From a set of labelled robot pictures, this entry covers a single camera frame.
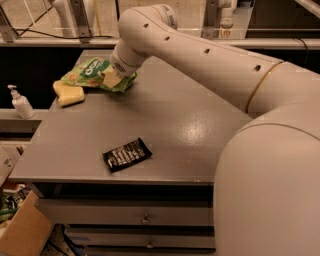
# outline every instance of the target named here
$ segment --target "crumpled plastic bag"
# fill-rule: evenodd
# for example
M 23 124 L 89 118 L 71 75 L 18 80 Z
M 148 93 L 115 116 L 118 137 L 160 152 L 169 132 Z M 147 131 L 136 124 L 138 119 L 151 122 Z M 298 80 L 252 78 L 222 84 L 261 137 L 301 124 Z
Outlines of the crumpled plastic bag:
M 75 66 L 71 71 L 65 74 L 61 80 L 69 85 L 94 87 L 107 91 L 124 93 L 132 85 L 132 81 L 137 77 L 137 73 L 134 73 L 130 77 L 123 77 L 117 85 L 109 88 L 103 84 L 105 74 L 109 68 L 111 68 L 109 61 L 101 57 L 94 57 Z

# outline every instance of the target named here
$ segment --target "white pump bottle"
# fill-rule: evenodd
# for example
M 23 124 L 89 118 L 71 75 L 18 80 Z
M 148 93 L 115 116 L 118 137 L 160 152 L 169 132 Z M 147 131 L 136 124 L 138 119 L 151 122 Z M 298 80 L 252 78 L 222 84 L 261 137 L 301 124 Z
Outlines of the white pump bottle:
M 34 116 L 35 112 L 28 101 L 28 99 L 20 95 L 17 90 L 17 86 L 15 85 L 8 85 L 8 88 L 11 90 L 11 95 L 12 95 L 12 105 L 14 108 L 17 110 L 18 114 L 21 116 L 23 119 L 28 119 Z

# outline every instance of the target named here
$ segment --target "metal bracket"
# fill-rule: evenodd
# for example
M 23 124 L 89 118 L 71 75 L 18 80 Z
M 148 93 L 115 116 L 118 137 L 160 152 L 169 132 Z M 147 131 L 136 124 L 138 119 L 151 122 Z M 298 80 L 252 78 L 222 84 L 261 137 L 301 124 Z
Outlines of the metal bracket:
M 212 40 L 219 36 L 219 30 L 216 29 L 218 5 L 219 0 L 207 0 L 201 33 L 202 38 Z
M 17 35 L 14 30 L 10 27 L 7 17 L 0 6 L 0 34 L 3 41 L 13 42 L 17 39 Z
M 88 42 L 92 37 L 89 25 L 86 10 L 82 0 L 71 0 L 72 12 L 78 27 L 78 36 L 81 42 Z

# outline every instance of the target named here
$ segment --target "desk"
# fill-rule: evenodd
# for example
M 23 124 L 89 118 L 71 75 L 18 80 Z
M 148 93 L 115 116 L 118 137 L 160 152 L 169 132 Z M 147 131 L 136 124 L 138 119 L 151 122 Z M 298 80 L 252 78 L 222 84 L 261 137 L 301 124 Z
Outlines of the desk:
M 79 62 L 110 54 L 84 50 Z M 211 255 L 215 168 L 226 143 L 250 120 L 152 57 L 124 94 L 91 89 L 84 103 L 54 102 L 10 179 L 28 182 L 38 209 L 67 225 L 88 255 L 153 255 L 150 248 L 157 255 L 185 255 L 186 248 Z M 152 157 L 110 172 L 102 153 L 137 137 Z

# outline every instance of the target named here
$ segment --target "metal drawer handle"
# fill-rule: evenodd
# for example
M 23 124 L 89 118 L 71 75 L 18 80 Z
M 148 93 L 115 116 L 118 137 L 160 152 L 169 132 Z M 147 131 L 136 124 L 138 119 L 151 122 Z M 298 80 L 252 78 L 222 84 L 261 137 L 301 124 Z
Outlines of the metal drawer handle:
M 146 247 L 148 249 L 152 249 L 152 248 L 154 248 L 154 245 L 151 243 L 151 241 L 149 241 L 149 243 L 146 245 Z
M 144 218 L 141 220 L 142 225 L 149 225 L 151 223 L 151 220 L 148 219 L 148 215 L 145 214 Z

